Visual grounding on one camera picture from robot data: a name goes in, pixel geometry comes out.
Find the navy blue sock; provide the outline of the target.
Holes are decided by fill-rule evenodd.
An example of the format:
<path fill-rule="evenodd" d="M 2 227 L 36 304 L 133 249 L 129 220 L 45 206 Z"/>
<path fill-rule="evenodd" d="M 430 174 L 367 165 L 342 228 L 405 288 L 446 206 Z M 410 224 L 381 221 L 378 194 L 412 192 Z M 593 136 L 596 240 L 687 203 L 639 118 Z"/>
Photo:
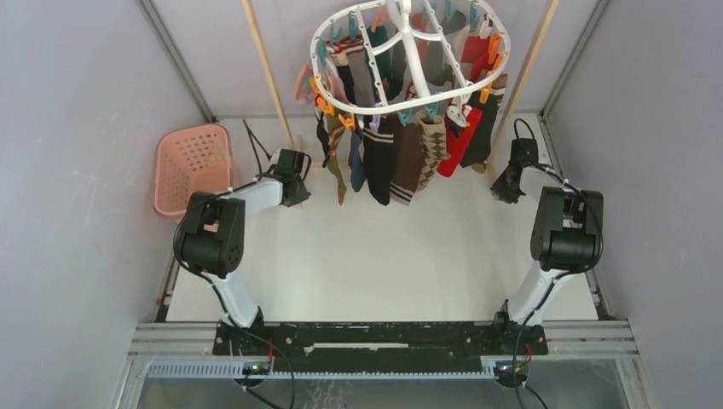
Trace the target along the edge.
<path fill-rule="evenodd" d="M 350 167 L 350 183 L 355 193 L 362 190 L 367 175 L 363 163 L 363 136 L 357 131 L 350 135 L 350 153 L 348 156 Z"/>

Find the black sock with beige stripes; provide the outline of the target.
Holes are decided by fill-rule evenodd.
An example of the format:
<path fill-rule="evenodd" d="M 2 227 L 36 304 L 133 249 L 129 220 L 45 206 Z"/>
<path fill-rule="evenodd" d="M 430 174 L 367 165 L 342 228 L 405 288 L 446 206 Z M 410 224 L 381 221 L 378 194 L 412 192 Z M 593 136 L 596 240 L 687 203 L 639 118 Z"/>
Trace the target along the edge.
<path fill-rule="evenodd" d="M 396 164 L 394 127 L 389 119 L 382 118 L 377 130 L 368 125 L 362 135 L 362 164 L 368 190 L 380 205 L 386 206 L 390 203 L 390 184 Z"/>

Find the pink plastic laundry basket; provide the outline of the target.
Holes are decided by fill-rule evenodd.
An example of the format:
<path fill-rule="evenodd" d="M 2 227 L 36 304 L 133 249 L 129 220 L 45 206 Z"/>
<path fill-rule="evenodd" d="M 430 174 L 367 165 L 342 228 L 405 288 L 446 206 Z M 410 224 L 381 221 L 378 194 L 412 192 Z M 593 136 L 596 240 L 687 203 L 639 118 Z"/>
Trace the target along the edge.
<path fill-rule="evenodd" d="M 237 166 L 228 131 L 220 124 L 175 130 L 156 149 L 153 208 L 178 220 L 197 191 L 217 193 L 234 185 Z"/>

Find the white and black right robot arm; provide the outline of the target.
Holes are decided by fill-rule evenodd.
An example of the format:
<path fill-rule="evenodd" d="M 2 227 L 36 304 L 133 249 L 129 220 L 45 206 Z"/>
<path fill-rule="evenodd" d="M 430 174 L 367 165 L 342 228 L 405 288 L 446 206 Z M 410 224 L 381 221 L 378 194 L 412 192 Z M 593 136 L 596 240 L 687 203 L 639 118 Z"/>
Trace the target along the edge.
<path fill-rule="evenodd" d="M 527 341 L 525 326 L 539 325 L 553 298 L 578 274 L 591 270 L 603 252 L 602 193 L 581 190 L 539 158 L 536 140 L 512 141 L 507 167 L 491 192 L 500 201 L 516 204 L 533 199 L 537 210 L 529 241 L 533 259 L 522 284 L 505 300 L 510 320 L 493 330 L 493 343 L 502 354 L 516 354 Z"/>

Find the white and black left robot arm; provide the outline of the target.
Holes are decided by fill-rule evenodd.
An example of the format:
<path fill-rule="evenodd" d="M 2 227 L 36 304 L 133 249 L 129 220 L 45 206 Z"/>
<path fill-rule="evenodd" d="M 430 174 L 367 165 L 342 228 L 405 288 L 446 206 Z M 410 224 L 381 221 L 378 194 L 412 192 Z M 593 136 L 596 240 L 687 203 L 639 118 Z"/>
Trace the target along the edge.
<path fill-rule="evenodd" d="M 244 354 L 260 353 L 267 342 L 265 330 L 254 325 L 261 308 L 239 272 L 246 221 L 266 210 L 293 207 L 309 199 L 305 179 L 311 163 L 307 153 L 282 148 L 271 156 L 270 167 L 246 185 L 219 193 L 193 193 L 176 227 L 174 258 L 214 291 L 222 320 L 238 327 L 233 342 Z"/>

